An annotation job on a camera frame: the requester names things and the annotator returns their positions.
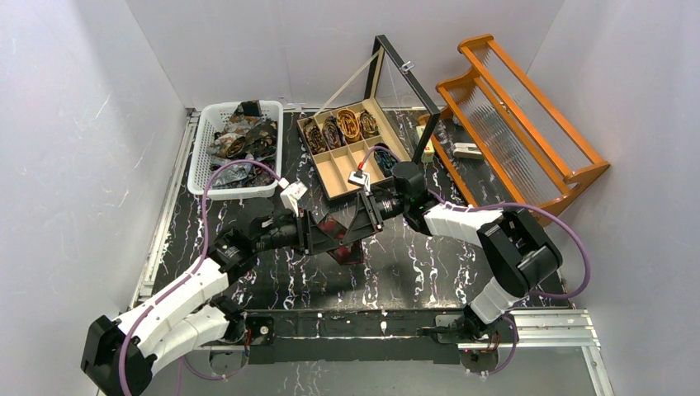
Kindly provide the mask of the blue green tie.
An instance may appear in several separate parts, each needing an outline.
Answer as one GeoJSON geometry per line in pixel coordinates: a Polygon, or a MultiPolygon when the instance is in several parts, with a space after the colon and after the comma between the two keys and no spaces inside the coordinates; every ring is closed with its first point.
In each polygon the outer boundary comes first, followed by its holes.
{"type": "Polygon", "coordinates": [[[373,158],[384,177],[391,177],[393,167],[399,162],[399,159],[390,151],[388,145],[384,143],[376,144],[373,158]]]}

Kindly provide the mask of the red patterned tie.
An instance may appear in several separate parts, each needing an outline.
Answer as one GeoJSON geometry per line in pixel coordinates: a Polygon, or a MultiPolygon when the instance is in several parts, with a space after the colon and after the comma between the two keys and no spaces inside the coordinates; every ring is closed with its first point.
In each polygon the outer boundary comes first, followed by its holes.
{"type": "Polygon", "coordinates": [[[333,216],[326,215],[319,223],[319,229],[330,236],[338,246],[328,251],[328,254],[340,266],[354,266],[364,261],[364,251],[360,240],[344,243],[347,227],[339,223],[333,216]]]}

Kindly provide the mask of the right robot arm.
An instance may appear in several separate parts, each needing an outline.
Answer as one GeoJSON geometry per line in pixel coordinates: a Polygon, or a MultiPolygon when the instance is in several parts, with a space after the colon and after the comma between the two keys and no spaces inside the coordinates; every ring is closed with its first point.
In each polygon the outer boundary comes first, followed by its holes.
{"type": "Polygon", "coordinates": [[[415,231],[428,236],[454,238],[482,249],[492,277],[453,320],[435,320],[421,328],[421,336],[476,340],[495,331],[514,305],[525,299],[563,262],[558,248],[546,235],[530,209],[517,205],[494,209],[470,208],[442,202],[425,184],[417,164],[399,162],[392,168],[395,193],[376,200],[370,176],[358,167],[348,182],[359,186],[358,211],[345,235],[348,242],[378,232],[386,219],[402,215],[415,231]]]}

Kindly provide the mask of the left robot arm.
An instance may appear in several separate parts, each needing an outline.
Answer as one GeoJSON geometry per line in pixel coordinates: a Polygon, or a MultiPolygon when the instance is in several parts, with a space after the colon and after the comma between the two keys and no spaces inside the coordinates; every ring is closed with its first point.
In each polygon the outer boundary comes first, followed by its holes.
{"type": "Polygon", "coordinates": [[[247,338],[246,313],[222,294],[256,266],[259,253],[293,248],[327,253],[339,264],[361,261],[362,244],[350,239],[350,229],[301,210],[295,199],[305,194],[302,183],[283,185],[284,208],[248,200],[173,282],[117,318],[91,323],[80,369],[105,395],[141,395],[163,367],[195,347],[247,338]]]}

